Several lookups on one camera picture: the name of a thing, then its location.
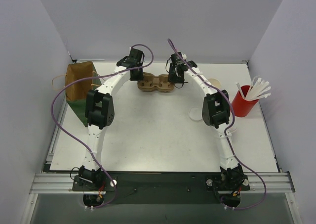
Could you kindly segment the green paper bag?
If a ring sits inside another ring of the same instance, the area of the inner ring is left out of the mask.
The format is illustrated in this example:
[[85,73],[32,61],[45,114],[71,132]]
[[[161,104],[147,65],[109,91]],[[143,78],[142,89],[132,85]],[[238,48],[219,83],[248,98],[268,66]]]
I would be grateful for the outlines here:
[[[98,73],[92,61],[69,64],[65,77],[65,86],[87,77],[98,77]],[[94,90],[101,85],[100,79],[88,79],[75,83],[66,89],[66,102],[78,117],[78,119],[87,127],[87,118],[85,117],[86,97],[89,90]]]

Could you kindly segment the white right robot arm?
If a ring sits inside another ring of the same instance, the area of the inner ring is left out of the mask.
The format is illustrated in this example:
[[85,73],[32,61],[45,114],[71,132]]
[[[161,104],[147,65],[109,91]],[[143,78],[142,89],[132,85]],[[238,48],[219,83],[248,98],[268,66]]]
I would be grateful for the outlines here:
[[245,175],[232,152],[231,133],[227,129],[231,115],[227,91],[213,86],[198,66],[193,61],[186,61],[180,52],[172,54],[170,59],[168,80],[176,84],[183,84],[187,80],[204,96],[201,116],[204,123],[211,128],[219,152],[219,183],[226,188],[242,185]]

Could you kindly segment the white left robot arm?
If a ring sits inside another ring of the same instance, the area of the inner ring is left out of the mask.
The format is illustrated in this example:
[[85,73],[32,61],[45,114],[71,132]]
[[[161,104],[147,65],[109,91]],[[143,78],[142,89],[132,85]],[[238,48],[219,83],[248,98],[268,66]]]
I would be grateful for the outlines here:
[[79,169],[79,178],[88,189],[100,188],[106,179],[100,166],[105,132],[114,120],[113,96],[127,81],[143,79],[144,53],[131,48],[128,56],[117,62],[114,75],[87,93],[85,116],[88,124],[87,152]]

